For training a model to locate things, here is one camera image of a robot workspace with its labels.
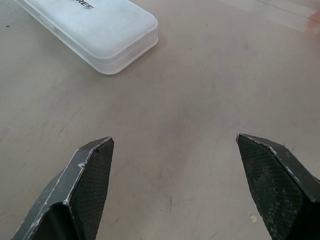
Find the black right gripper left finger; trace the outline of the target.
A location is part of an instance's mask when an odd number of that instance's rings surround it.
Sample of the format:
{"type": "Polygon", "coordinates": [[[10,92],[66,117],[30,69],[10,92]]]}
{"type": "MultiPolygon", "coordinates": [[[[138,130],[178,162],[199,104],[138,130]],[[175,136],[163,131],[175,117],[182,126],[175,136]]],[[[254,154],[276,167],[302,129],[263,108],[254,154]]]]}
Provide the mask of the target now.
{"type": "Polygon", "coordinates": [[[14,240],[94,240],[108,194],[113,138],[91,141],[75,151],[67,166],[35,201],[14,240]]]}

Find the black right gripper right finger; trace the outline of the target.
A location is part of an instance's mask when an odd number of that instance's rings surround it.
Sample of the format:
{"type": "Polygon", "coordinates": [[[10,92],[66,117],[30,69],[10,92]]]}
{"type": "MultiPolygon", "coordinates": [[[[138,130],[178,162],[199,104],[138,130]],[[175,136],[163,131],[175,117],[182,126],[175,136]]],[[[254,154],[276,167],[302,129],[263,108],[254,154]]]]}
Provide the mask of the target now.
{"type": "Polygon", "coordinates": [[[273,240],[320,238],[320,181],[284,146],[240,133],[250,194],[273,240]]]}

